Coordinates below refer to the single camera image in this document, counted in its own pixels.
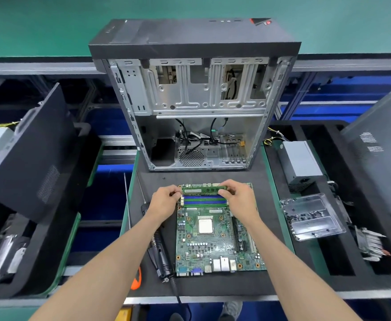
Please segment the person's left hand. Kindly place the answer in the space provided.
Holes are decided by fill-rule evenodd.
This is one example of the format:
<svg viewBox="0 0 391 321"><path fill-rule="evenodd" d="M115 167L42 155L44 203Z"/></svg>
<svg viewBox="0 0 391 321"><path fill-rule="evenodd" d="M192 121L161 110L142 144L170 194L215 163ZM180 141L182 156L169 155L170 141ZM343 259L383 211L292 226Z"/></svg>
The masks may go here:
<svg viewBox="0 0 391 321"><path fill-rule="evenodd" d="M160 187L151 198L151 202L146 217L154 222L159 227L165 220L167 220L175 211L175 207L171 207L171 195L182 194L181 188L176 185L169 185Z"/></svg>

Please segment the person's right hand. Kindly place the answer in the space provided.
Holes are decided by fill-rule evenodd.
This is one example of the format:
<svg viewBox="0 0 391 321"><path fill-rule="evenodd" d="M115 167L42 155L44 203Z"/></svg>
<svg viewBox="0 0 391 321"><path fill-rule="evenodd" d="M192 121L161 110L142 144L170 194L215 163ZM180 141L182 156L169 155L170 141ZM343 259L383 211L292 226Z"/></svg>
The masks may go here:
<svg viewBox="0 0 391 321"><path fill-rule="evenodd" d="M231 210L231 213L241 221L248 231L262 223L254 191L248 184L228 179L220 184L220 186L222 185L227 186L227 190L220 189L218 194L233 193L235 195L235 209Z"/></svg>

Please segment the green memory module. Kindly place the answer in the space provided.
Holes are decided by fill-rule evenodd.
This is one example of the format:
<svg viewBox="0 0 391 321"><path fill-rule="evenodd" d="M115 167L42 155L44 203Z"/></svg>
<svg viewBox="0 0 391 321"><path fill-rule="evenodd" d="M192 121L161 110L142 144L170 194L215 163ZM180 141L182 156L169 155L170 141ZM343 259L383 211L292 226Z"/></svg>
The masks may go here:
<svg viewBox="0 0 391 321"><path fill-rule="evenodd" d="M227 186L220 186L216 184L206 185L181 185L183 195L195 195L195 196L211 196L218 195L220 189L227 190Z"/></svg>

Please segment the person's right forearm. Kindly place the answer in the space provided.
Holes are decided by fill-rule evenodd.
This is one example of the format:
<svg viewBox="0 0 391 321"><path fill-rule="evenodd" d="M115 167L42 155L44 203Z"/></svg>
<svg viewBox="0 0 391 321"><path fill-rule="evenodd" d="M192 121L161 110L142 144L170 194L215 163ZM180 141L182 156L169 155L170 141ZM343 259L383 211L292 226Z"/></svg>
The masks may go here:
<svg viewBox="0 0 391 321"><path fill-rule="evenodd" d="M288 321L362 321L357 313L299 259L259 216L239 217L267 267Z"/></svg>

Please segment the person's left forearm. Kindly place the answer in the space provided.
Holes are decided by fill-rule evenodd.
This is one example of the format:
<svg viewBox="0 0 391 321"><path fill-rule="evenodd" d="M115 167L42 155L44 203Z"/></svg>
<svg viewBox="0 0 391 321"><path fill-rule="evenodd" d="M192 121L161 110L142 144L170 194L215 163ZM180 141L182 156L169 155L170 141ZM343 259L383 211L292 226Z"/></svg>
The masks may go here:
<svg viewBox="0 0 391 321"><path fill-rule="evenodd" d="M114 321L155 231L174 212L154 210L66 281L29 321Z"/></svg>

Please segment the black work mat green edge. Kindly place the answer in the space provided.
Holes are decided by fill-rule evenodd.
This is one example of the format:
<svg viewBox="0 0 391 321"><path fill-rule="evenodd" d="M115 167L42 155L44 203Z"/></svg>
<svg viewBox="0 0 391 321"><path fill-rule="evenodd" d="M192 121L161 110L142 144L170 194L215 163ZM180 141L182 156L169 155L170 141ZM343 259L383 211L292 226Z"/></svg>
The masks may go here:
<svg viewBox="0 0 391 321"><path fill-rule="evenodd" d="M146 164L140 156L137 156L134 172L138 174L145 197L148 199L159 187L169 184L178 185L185 181L222 182L231 178L240 182L251 182L262 221L289 249L294 249L284 216L278 206L279 199L289 195L288 183L278 157L271 148L257 152L251 169L246 171L149 172ZM141 268L141 287L129 293L125 304L177 302L171 285L162 283L157 276L148 254L144 255ZM177 277L176 284L182 302L278 300L267 271L204 273L202 276Z"/></svg>

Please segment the silver processor chip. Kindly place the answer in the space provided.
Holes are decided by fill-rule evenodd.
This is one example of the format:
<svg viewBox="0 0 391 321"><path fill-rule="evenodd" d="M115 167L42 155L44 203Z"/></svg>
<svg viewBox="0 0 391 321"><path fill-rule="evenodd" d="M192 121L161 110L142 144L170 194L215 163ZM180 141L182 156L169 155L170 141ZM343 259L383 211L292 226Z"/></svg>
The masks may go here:
<svg viewBox="0 0 391 321"><path fill-rule="evenodd" d="M199 234L214 234L214 216L199 216L197 227Z"/></svg>

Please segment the green motherboard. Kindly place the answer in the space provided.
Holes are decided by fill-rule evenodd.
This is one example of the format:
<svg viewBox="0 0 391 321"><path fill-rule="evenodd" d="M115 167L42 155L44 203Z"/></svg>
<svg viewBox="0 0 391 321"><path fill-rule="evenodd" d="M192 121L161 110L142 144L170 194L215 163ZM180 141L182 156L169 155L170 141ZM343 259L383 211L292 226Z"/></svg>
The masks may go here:
<svg viewBox="0 0 391 321"><path fill-rule="evenodd" d="M199 216L214 216L214 234L198 233ZM177 203L175 252L175 274L178 277L266 270L252 237L219 194L182 194Z"/></svg>

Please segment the black electric screwdriver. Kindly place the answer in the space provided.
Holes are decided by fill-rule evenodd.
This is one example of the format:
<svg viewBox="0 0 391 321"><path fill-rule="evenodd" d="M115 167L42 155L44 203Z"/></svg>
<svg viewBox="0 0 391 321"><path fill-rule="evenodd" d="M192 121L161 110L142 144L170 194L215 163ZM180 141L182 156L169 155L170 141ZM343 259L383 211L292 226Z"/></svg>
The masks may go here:
<svg viewBox="0 0 391 321"><path fill-rule="evenodd" d="M185 314L185 321L192 321L191 309L188 304L182 303L178 293L177 284L175 281L175 270L172 267L171 259L164 243L161 227L156 230L153 237L151 238L147 253L159 279L162 281L162 283L167 282L171 285L172 293L176 297L179 306Z"/></svg>

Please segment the clear plastic screw tray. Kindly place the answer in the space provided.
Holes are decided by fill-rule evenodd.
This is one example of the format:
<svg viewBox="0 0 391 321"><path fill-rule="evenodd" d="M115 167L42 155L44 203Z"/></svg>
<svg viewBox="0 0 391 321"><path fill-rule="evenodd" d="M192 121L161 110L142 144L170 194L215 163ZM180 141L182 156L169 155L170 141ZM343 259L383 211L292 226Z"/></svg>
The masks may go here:
<svg viewBox="0 0 391 321"><path fill-rule="evenodd" d="M280 207L291 234L299 242L346 232L323 193L282 199Z"/></svg>

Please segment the person's grey shoe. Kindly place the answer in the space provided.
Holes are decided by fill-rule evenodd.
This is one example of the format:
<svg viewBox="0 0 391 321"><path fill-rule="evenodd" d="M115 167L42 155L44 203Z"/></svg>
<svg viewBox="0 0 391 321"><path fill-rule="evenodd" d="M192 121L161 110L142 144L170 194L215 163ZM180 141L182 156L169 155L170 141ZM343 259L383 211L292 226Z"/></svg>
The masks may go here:
<svg viewBox="0 0 391 321"><path fill-rule="evenodd" d="M218 321L237 321L243 308L242 301L227 301L223 303Z"/></svg>

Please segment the yellow object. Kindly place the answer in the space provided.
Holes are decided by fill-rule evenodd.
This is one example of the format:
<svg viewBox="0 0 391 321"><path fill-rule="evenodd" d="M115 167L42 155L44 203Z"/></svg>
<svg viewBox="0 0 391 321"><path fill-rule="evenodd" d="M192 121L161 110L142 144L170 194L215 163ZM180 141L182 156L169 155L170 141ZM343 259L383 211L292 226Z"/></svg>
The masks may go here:
<svg viewBox="0 0 391 321"><path fill-rule="evenodd" d="M115 318L115 321L131 321L132 311L132 305L122 306L117 314L117 317Z"/></svg>

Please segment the black foam tray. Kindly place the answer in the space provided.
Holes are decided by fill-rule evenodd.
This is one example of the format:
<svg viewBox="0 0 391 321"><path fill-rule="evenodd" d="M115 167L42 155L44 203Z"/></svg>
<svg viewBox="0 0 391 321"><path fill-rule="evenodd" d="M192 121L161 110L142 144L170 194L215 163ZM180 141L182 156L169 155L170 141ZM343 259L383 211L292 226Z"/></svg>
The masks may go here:
<svg viewBox="0 0 391 321"><path fill-rule="evenodd" d="M313 268L328 284L339 292L386 291L379 294L391 297L391 255L379 262L363 259L351 230L344 221L332 188L327 180L337 183L336 194L344 201L344 208L358 227L385 235L381 242L391 254L391 216L377 190L368 179L361 163L345 142L341 131L348 123L338 120L274 121L271 128L278 130L291 141L308 141L324 176L315 178L302 195L323 193L344 224L345 233L297 241L289 231L280 208L281 199L292 197L285 174L279 162L276 146L264 146L261 152L266 165L274 208L282 230L282 239L294 253Z"/></svg>
<svg viewBox="0 0 391 321"><path fill-rule="evenodd" d="M57 283L75 233L78 209L100 159L102 141L94 131L77 143L53 193L53 205L34 222L0 204L0 243L7 235L31 241L11 283L0 283L0 299L47 294Z"/></svg>

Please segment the black case side panel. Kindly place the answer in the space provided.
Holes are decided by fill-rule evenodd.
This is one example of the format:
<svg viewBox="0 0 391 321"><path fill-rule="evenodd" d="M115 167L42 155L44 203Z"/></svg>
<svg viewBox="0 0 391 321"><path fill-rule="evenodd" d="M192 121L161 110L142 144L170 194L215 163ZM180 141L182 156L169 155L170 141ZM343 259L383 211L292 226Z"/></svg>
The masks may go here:
<svg viewBox="0 0 391 321"><path fill-rule="evenodd" d="M74 122L56 83L42 104L25 114L0 151L0 204L41 222L53 205L66 161L90 131L88 123Z"/></svg>

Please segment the metal heatsink cooler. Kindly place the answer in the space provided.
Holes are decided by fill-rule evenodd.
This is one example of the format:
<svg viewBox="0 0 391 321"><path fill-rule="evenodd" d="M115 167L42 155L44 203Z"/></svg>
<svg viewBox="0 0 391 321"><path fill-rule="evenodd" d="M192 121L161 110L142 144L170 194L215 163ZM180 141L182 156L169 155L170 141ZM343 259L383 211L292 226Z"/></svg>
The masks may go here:
<svg viewBox="0 0 391 321"><path fill-rule="evenodd" d="M383 257L391 257L391 253L384 248L383 240L387 237L373 232L365 227L354 226L356 243L362 258L368 262L379 262Z"/></svg>

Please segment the black and silver computer case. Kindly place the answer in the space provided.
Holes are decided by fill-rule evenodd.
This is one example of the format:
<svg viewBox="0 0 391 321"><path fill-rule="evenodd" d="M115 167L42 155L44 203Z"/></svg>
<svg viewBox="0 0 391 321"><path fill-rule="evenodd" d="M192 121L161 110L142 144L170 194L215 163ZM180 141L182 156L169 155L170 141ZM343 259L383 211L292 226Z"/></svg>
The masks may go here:
<svg viewBox="0 0 391 321"><path fill-rule="evenodd" d="M271 18L115 19L88 44L148 167L246 170L299 54Z"/></svg>

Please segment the grey case side panel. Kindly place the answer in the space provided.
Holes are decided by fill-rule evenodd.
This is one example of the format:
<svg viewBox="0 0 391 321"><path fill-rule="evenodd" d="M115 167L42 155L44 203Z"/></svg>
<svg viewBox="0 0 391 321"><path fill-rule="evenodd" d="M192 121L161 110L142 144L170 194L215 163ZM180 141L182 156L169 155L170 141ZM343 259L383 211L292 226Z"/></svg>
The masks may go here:
<svg viewBox="0 0 391 321"><path fill-rule="evenodd" d="M391 92L341 131L391 214Z"/></svg>

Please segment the silver metal bracket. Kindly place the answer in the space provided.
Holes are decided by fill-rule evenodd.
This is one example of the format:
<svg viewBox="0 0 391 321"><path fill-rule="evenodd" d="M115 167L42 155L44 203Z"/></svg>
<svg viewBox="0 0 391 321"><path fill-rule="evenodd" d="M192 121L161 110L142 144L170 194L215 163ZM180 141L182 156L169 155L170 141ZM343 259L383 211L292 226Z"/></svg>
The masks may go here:
<svg viewBox="0 0 391 321"><path fill-rule="evenodd" d="M7 235L0 243L0 283L11 283L30 243L30 237Z"/></svg>

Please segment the aluminium frame rail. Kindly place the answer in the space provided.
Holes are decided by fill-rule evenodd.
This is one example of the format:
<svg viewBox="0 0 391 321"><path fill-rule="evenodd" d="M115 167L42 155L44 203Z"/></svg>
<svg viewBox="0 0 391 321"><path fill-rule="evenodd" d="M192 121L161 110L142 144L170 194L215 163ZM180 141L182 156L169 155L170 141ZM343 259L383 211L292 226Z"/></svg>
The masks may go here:
<svg viewBox="0 0 391 321"><path fill-rule="evenodd" d="M296 60L293 73L317 72L336 75L391 75L391 59ZM101 75L93 62L0 63L2 75Z"/></svg>

